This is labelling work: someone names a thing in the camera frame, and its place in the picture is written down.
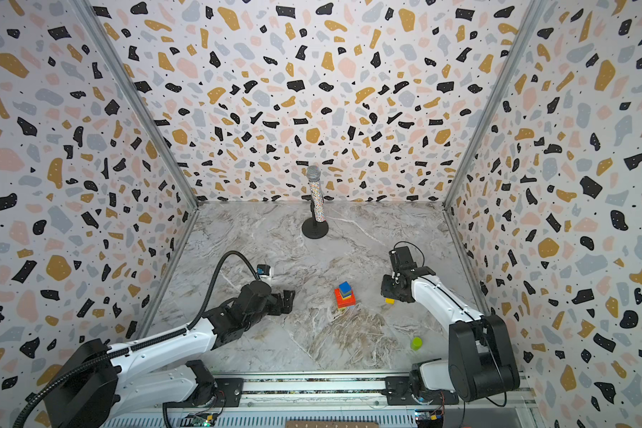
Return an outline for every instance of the back wall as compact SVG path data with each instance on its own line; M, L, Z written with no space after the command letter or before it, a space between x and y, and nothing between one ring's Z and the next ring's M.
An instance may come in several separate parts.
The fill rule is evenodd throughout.
M202 201L442 198L524 4L95 2Z

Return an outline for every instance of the side wall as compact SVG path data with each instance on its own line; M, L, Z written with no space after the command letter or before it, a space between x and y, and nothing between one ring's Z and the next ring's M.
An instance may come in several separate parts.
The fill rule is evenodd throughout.
M642 427L642 1L549 1L451 208L548 427Z
M69 4L0 2L0 426L79 344L131 337L186 201Z
M93 3L200 200L352 201L445 195L526 5Z

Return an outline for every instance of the microphone head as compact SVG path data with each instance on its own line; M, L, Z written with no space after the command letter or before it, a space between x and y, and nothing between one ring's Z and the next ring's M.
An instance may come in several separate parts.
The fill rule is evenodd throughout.
M307 167L307 179L310 182L318 182L321 179L321 170L316 165Z

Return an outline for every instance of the microphone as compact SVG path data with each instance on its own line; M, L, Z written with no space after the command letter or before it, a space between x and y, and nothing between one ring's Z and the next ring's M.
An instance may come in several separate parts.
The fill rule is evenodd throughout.
M323 217L323 194L321 193L321 170L316 165L307 168L307 179L311 189L311 200L314 202L314 216L317 222L326 221Z
M307 167L307 179L311 190L311 217L302 224L302 233L310 239L323 238L328 233L328 222L323 215L321 193L321 170L316 165Z

